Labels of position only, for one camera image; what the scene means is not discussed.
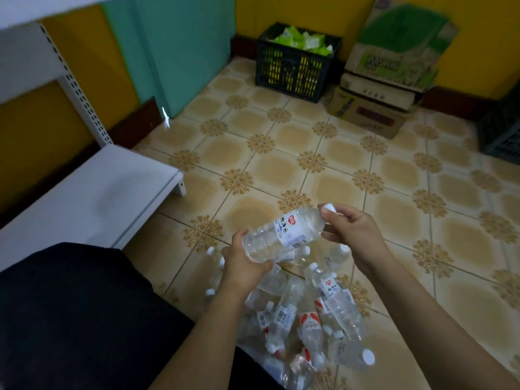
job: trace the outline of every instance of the person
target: person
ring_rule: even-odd
[[[520,389],[392,256],[370,215],[334,206],[319,206],[322,236],[351,248],[432,389]],[[246,257],[246,233],[223,249],[220,287],[196,324],[115,249],[59,244],[3,271],[0,388],[280,388],[235,348],[243,303],[272,268]]]

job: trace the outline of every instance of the person's left hand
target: person's left hand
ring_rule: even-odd
[[[220,283],[220,290],[228,290],[236,293],[244,300],[249,293],[254,290],[262,277],[267,274],[273,266],[272,261],[252,262],[245,255],[242,247],[242,237],[248,233],[247,230],[240,230],[233,234],[231,246],[222,249],[224,256],[224,273]]]

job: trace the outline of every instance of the brown baseboard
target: brown baseboard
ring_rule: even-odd
[[[154,98],[145,102],[137,111],[125,117],[122,121],[112,127],[109,135],[114,144],[131,149],[148,135],[155,127],[163,121],[159,108]],[[96,142],[88,144],[72,160],[54,170],[50,175],[39,182],[26,195],[0,214],[0,228],[4,227],[25,209],[30,207],[36,200],[55,187],[69,174],[74,172],[81,164],[99,151]]]
[[[256,39],[235,35],[231,39],[231,56],[242,56],[256,60]],[[344,66],[344,61],[335,59],[330,67],[327,81],[335,85],[339,84]],[[471,121],[480,120],[496,104],[497,100],[478,97],[441,86],[432,87],[424,94],[421,101],[421,106],[426,109]]]

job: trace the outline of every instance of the forearm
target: forearm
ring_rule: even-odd
[[[226,389],[242,306],[242,296],[219,290],[150,390]]]
[[[520,388],[401,263],[380,262],[370,281],[432,389]]]

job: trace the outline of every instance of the person's right hand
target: person's right hand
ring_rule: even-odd
[[[356,266],[369,279],[374,270],[392,257],[372,216],[345,204],[333,204],[337,213],[318,205],[325,226],[322,237],[348,245]]]

